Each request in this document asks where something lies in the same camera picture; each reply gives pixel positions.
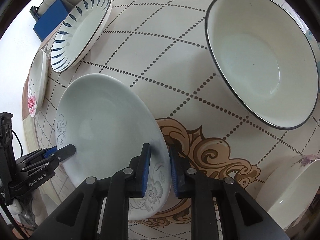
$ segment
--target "white plate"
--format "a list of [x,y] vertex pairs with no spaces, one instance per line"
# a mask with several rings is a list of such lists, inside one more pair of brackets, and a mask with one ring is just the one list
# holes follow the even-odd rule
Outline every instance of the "white plate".
[[47,55],[41,49],[33,59],[28,82],[28,109],[34,117],[42,106],[47,85]]
[[51,50],[52,69],[61,73],[76,65],[101,34],[112,0],[82,0],[59,28]]
[[310,44],[289,14],[270,0],[214,0],[205,32],[221,77],[247,110],[278,129],[306,122],[318,73]]
[[319,185],[320,158],[295,156],[268,177],[256,201],[283,229],[306,210]]
[[146,197],[130,199],[129,220],[151,217],[162,208],[171,185],[167,146],[156,120],[128,87],[103,74],[82,76],[63,93],[55,123],[58,149],[76,146],[76,154],[63,163],[75,186],[89,176],[112,176],[149,143]]

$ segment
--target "plate with blue stripes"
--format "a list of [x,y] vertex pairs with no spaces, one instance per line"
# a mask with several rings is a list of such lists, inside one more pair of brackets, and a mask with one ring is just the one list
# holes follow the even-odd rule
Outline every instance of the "plate with blue stripes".
[[101,34],[112,0],[82,0],[62,22],[51,49],[51,66],[57,73],[75,66]]

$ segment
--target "patterned tablecloth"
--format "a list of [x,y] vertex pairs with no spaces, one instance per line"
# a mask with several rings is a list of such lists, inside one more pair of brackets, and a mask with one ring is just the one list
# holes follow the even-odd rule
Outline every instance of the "patterned tablecloth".
[[[168,145],[179,147],[208,176],[234,177],[253,197],[290,156],[318,154],[319,105],[302,127],[281,131],[250,116],[222,89],[204,36],[204,17],[212,1],[113,0],[106,28],[85,58],[61,74],[49,69],[44,103],[35,117],[40,147],[56,145],[56,110],[71,82],[102,73],[143,100]],[[284,0],[273,1],[300,24]],[[45,46],[48,54],[52,42]],[[74,187],[63,168],[56,172],[52,184],[64,200]],[[190,201],[170,193],[161,212],[129,223],[129,239],[187,240],[190,222]]]

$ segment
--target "white bowl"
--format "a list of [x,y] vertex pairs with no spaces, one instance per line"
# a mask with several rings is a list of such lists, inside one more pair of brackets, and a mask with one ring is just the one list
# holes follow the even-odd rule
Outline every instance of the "white bowl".
[[72,82],[58,105],[55,135],[58,149],[76,147],[75,155],[63,162],[75,186],[89,176],[111,177],[149,143],[146,197],[130,199],[129,220],[151,217],[166,202],[171,169],[163,135],[146,105],[120,81],[88,74]]
[[109,18],[112,0],[82,0],[59,28],[51,49],[52,69],[75,66],[91,49]]
[[47,85],[47,55],[41,49],[34,57],[28,82],[28,109],[31,117],[40,110]]
[[270,0],[214,0],[205,32],[222,79],[250,113],[278,129],[306,122],[318,73],[310,44],[289,14]]
[[281,228],[310,205],[320,185],[320,159],[295,156],[279,166],[263,184],[256,201]]

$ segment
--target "black cable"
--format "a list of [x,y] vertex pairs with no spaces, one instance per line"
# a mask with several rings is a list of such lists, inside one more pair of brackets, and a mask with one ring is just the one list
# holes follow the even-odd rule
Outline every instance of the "black cable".
[[14,130],[12,130],[12,133],[16,136],[16,138],[17,138],[17,140],[18,140],[18,142],[19,142],[19,144],[20,144],[20,148],[21,148],[21,156],[20,156],[20,157],[22,157],[23,150],[22,150],[21,142],[20,142],[20,140],[19,140],[19,138],[18,138],[17,134],[14,132]]
[[17,230],[17,232],[23,237],[23,239],[28,239],[29,237],[18,226],[17,222],[12,217],[11,213],[9,212],[7,206],[5,205],[5,203],[3,202],[1,197],[0,197],[0,206],[1,206],[2,210],[4,211],[5,215],[7,216],[7,218],[10,220],[11,224]]

